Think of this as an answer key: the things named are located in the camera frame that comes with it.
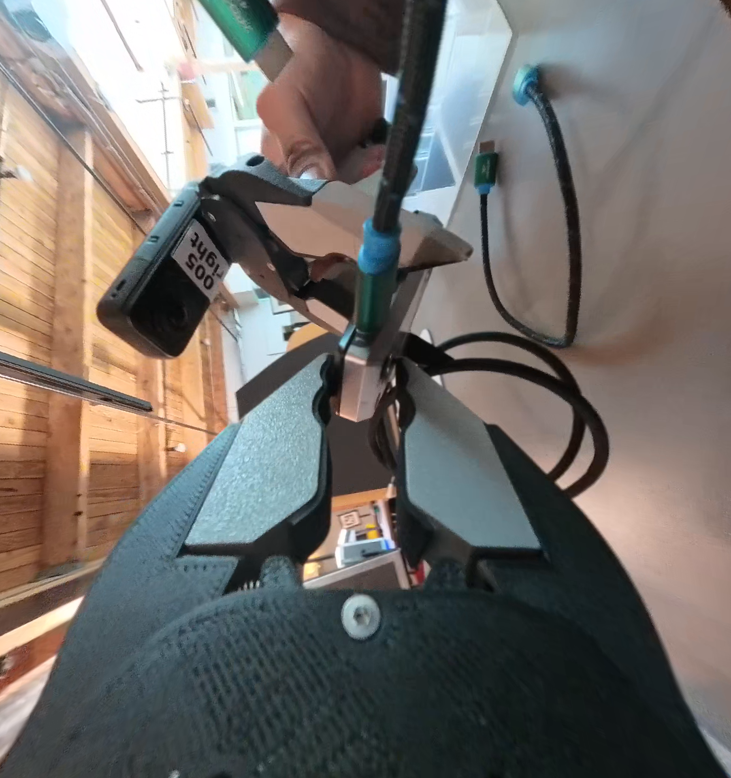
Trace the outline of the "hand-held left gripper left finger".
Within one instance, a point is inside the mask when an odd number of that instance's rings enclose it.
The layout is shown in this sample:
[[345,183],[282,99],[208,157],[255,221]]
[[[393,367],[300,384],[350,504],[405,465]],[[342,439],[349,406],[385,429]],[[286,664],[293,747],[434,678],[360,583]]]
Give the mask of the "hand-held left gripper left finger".
[[319,355],[246,414],[185,550],[305,562],[320,547],[330,530],[334,378],[335,357]]

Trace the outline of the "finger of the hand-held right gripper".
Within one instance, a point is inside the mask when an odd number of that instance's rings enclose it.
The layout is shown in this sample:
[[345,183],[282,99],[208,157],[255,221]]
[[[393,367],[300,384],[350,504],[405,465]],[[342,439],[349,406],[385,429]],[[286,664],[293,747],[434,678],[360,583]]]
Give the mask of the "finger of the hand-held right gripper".
[[404,350],[405,340],[427,287],[429,270],[399,271],[396,291],[384,327],[368,343],[350,336],[356,306],[357,270],[335,267],[327,276],[303,290],[299,306],[309,320],[305,329],[317,325],[322,333],[292,349],[292,374],[321,355],[340,355],[341,360],[358,358],[384,374]]
[[[291,252],[306,258],[340,254],[355,261],[362,243],[363,225],[372,215],[375,196],[365,185],[339,181],[323,184],[311,204],[258,202],[263,221]],[[427,212],[403,209],[400,214],[401,269],[428,269],[467,261],[473,247]]]

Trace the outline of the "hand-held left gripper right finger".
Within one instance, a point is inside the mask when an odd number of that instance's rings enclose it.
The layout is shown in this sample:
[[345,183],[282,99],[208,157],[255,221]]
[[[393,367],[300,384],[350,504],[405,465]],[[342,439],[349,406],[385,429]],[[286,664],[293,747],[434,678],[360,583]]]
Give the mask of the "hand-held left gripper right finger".
[[408,564],[543,559],[484,422],[408,359],[399,376],[396,519]]

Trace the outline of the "braided hdmi cable green plugs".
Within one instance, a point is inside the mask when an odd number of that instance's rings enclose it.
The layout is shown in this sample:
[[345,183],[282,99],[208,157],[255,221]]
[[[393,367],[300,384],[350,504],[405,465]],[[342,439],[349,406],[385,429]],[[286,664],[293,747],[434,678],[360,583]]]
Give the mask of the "braided hdmi cable green plugs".
[[[445,24],[446,2],[406,2],[396,108],[386,136],[373,216],[358,256],[355,327],[375,336],[386,323],[396,287],[399,213],[428,108]],[[200,2],[224,38],[271,83],[292,57],[272,2]]]
[[562,336],[549,336],[527,326],[513,316],[503,303],[494,282],[490,261],[488,231],[488,197],[497,182],[498,153],[493,141],[480,143],[474,166],[474,187],[479,196],[481,257],[484,281],[490,301],[502,320],[520,335],[547,348],[566,349],[574,345],[582,301],[582,228],[581,212],[575,188],[571,161],[556,112],[543,83],[541,68],[526,64],[516,73],[512,86],[514,101],[520,106],[532,104],[546,131],[561,193],[567,235],[567,306]]

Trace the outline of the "person's right hand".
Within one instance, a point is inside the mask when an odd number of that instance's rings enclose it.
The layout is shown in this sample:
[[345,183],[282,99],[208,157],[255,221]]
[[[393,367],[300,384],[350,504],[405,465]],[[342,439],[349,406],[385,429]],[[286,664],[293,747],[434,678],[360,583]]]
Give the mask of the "person's right hand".
[[292,57],[259,94],[260,152],[289,177],[355,184],[383,165],[382,76],[399,68],[404,1],[272,2]]

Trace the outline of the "white and blue device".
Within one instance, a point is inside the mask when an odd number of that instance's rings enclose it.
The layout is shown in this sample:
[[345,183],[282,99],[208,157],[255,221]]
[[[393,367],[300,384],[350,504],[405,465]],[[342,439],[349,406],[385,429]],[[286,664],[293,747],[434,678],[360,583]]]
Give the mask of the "white and blue device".
[[395,541],[384,536],[375,525],[369,525],[341,530],[333,558],[341,569],[393,550],[396,550]]

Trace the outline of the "clear plastic box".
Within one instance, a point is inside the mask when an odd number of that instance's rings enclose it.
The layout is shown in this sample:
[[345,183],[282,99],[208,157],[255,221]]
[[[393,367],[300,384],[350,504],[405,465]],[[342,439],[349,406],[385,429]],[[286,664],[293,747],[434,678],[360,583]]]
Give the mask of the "clear plastic box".
[[449,1],[431,95],[403,208],[447,223],[455,208],[512,30],[497,1]]

